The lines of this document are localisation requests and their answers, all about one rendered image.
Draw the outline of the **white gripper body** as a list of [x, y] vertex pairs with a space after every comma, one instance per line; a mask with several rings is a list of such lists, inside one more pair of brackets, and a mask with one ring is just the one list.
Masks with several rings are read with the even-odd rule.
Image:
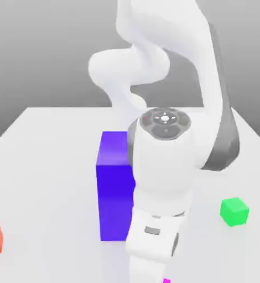
[[129, 283], [163, 283], [167, 261], [129, 256]]

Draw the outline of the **large blue box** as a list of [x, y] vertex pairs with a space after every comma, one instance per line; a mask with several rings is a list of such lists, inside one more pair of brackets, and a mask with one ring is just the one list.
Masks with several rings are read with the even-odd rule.
[[135, 181], [128, 161], [127, 133], [102, 132], [96, 161], [100, 239], [125, 241], [132, 219]]

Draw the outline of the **small green cube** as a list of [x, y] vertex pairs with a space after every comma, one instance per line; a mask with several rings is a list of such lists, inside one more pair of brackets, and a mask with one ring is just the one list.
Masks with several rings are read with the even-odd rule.
[[249, 207], [239, 198], [224, 199], [221, 202], [220, 216], [230, 226], [246, 224], [249, 215]]

